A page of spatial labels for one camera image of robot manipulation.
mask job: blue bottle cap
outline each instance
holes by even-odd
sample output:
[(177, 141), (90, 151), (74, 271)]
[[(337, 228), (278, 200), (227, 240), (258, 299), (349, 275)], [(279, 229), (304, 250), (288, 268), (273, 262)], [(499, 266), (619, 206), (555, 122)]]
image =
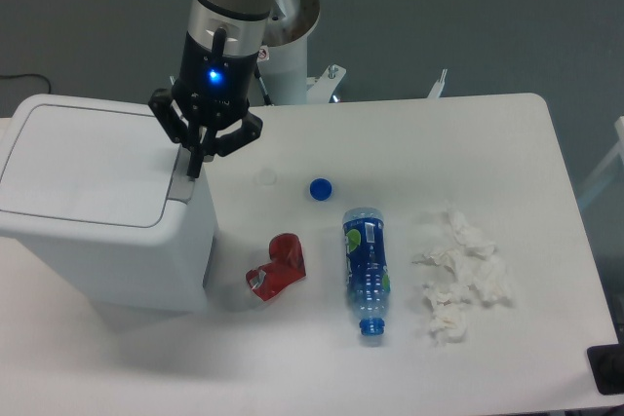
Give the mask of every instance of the blue bottle cap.
[(361, 319), (360, 331), (364, 336), (377, 336), (383, 334), (383, 327), (386, 323), (383, 319)]
[(310, 183), (310, 195), (314, 200), (327, 200), (332, 194), (332, 183), (327, 179), (318, 178)]

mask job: red snack package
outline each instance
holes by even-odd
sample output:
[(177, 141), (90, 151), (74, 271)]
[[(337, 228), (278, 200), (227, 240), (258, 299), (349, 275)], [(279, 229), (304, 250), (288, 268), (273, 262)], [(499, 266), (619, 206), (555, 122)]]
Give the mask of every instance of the red snack package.
[(305, 277), (301, 242), (295, 234), (280, 234), (269, 244), (270, 263), (250, 270), (247, 284), (257, 297), (268, 301), (286, 286)]

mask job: table surface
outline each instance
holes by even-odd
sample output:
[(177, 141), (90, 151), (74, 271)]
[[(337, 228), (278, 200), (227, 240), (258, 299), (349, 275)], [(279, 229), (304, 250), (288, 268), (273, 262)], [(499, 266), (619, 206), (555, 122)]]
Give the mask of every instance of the table surface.
[[(536, 95), (257, 109), (263, 136), (208, 165), (220, 234), (206, 314), (89, 302), (0, 240), (0, 399), (7, 414), (500, 414), (608, 406), (587, 347), (614, 343), (544, 101)], [(256, 176), (273, 170), (277, 182)], [(307, 194), (316, 176), (334, 187)], [(452, 204), (498, 242), (514, 307), (473, 306), (435, 346), (415, 255)], [(342, 214), (386, 218), (392, 302), (365, 346), (344, 294)], [(299, 235), (307, 278), (261, 307), (245, 273)]]

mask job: black cable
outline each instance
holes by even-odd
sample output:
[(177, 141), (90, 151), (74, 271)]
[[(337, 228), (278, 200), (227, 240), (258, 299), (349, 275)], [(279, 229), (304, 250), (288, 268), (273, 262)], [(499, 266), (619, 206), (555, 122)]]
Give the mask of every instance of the black cable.
[(605, 411), (601, 416), (615, 416), (615, 414), (617, 414), (620, 409), (624, 409), (624, 404), (613, 406), (612, 408)]
[(255, 70), (253, 71), (253, 75), (257, 80), (258, 85), (260, 86), (260, 92), (262, 93), (262, 98), (264, 99), (265, 106), (272, 106), (273, 101), (269, 97), (269, 92), (266, 90), (266, 86), (264, 85), (264, 80), (262, 80), (262, 75), (260, 75), (260, 69), (258, 66), (255, 66)]
[(52, 83), (50, 79), (45, 75), (41, 75), (40, 73), (19, 73), (17, 75), (0, 75), (0, 80), (15, 80), (17, 78), (39, 78), (48, 84), (48, 95), (52, 93)]

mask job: crumpled tissue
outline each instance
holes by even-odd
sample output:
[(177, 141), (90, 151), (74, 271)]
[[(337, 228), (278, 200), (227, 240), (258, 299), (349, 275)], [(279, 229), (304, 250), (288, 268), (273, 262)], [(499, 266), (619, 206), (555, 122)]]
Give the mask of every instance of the crumpled tissue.
[(450, 284), (423, 285), (433, 310), (429, 330), (440, 345), (464, 339), (469, 304), (512, 303), (507, 266), (494, 254), (496, 243), (481, 229), (470, 225), (466, 216), (456, 209), (447, 211), (447, 221), (458, 246), (433, 248), (413, 262), (445, 268), (454, 277)]

